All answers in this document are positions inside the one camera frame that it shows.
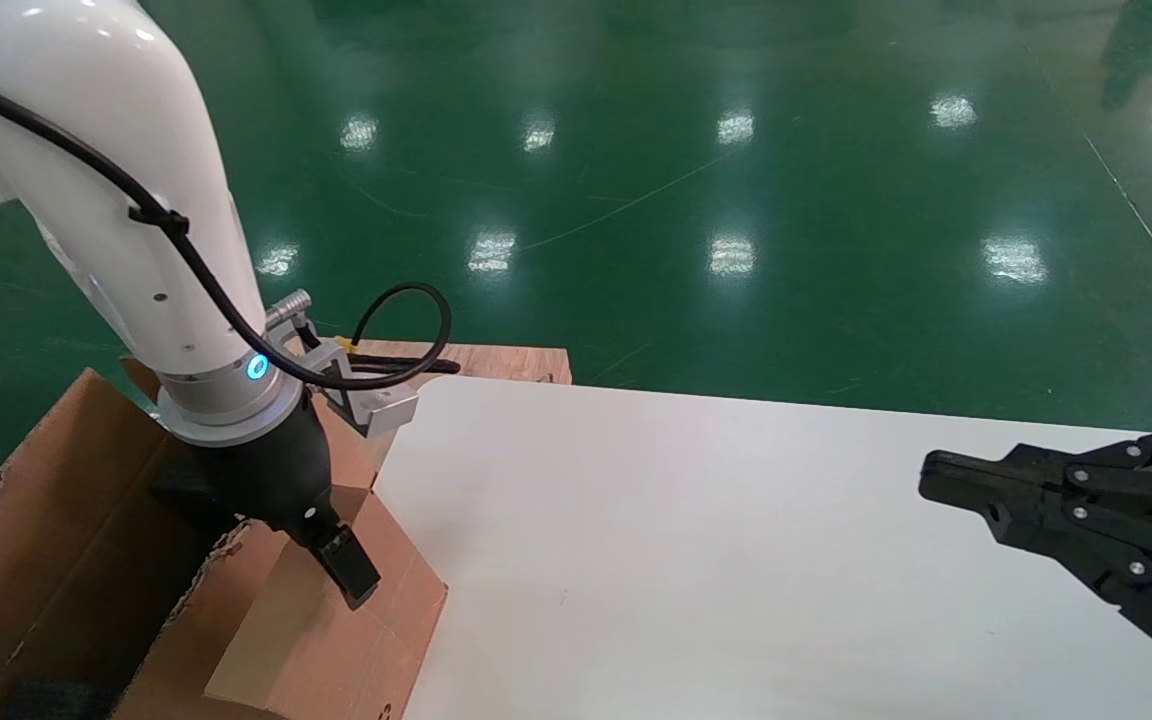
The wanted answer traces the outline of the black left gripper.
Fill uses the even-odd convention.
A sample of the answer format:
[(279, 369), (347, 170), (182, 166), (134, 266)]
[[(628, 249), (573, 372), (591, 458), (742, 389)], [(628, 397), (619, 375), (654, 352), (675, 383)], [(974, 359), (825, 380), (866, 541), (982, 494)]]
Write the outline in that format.
[(225, 509), (311, 546), (349, 611), (370, 600), (381, 574), (332, 506), (332, 456), (314, 406), (294, 406), (250, 441), (189, 450)]

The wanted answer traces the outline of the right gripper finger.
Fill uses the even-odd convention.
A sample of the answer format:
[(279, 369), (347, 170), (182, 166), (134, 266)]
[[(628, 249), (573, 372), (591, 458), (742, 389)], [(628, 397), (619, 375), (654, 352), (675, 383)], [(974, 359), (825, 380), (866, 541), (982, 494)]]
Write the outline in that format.
[(922, 495), (972, 506), (996, 497), (1094, 498), (1152, 506), (1152, 434), (1070, 454), (1016, 445), (1000, 460), (933, 450), (922, 468)]
[(1043, 497), (986, 505), (996, 541), (1052, 559), (1152, 639), (1152, 524), (1097, 503)]

